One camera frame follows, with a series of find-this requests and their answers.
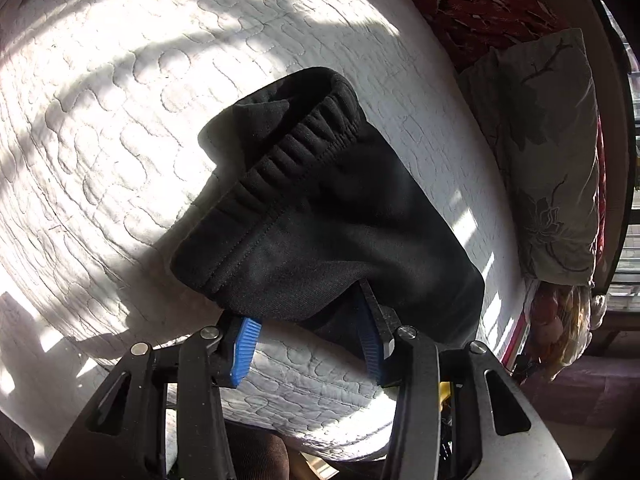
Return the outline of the brown knee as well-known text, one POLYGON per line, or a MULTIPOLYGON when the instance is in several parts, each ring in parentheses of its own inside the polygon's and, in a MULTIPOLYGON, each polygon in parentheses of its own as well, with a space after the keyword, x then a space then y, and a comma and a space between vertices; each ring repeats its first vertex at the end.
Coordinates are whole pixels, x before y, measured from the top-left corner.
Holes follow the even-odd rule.
POLYGON ((284 441, 268 430, 226 422, 235 472, 240 480, 296 479, 284 441))

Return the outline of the white quilted mattress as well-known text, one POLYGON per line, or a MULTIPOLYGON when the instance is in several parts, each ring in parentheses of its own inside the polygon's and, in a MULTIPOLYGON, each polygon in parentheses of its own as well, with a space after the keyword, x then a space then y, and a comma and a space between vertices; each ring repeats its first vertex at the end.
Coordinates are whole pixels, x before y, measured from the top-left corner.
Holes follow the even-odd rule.
POLYGON ((483 275, 506 352, 525 286, 506 193, 454 68, 410 0, 23 0, 1 33, 1 408, 47 460, 108 367, 216 318, 170 274, 232 176, 221 110, 326 66, 483 275))

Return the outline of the black pants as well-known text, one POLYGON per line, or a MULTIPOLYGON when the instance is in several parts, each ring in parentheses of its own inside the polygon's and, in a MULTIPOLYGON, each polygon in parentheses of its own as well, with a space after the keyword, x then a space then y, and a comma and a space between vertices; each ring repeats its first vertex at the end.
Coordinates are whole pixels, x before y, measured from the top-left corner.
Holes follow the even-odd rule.
POLYGON ((484 280, 349 81, 327 67, 244 96, 198 136, 226 187, 172 257, 219 307, 350 346, 346 290, 442 344, 480 322, 484 280))

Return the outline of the grey floral pillow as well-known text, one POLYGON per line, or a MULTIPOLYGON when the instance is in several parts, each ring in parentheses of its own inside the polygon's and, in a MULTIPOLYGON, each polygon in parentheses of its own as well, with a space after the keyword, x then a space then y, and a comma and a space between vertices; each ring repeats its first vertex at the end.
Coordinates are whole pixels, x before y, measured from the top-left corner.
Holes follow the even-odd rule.
POLYGON ((590 284, 599 110, 582 31, 491 50, 458 84, 506 186, 523 271, 557 285, 590 284))

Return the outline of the red floral quilt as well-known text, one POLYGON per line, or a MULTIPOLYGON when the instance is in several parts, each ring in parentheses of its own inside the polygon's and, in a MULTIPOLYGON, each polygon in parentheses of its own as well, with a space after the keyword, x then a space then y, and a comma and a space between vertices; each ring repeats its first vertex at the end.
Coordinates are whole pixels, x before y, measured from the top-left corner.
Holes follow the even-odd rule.
MULTIPOLYGON (((573 28, 542 0, 411 0, 430 25, 459 75, 491 50, 504 51, 573 28)), ((597 262, 602 246, 602 133, 598 119, 600 210, 597 262)))

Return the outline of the window with bars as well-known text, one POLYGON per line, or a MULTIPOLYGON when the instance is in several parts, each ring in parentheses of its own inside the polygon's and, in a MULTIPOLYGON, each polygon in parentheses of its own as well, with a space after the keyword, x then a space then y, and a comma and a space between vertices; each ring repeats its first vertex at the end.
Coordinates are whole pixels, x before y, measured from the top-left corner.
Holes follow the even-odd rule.
POLYGON ((626 95, 631 107, 631 126, 628 134, 628 188, 625 232, 615 271, 606 292, 606 306, 618 313, 639 313, 639 55, 634 53, 622 25, 601 0, 612 29, 623 47, 626 95))

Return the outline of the stuffed toy in plastic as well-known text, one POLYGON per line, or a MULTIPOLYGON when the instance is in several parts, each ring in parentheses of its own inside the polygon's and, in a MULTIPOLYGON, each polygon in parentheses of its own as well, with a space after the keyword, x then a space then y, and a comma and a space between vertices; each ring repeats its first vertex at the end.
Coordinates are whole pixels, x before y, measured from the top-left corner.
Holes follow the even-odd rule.
POLYGON ((529 307, 525 345, 534 370, 553 382, 585 352, 605 312, 605 296, 593 295, 589 286, 541 282, 529 307))

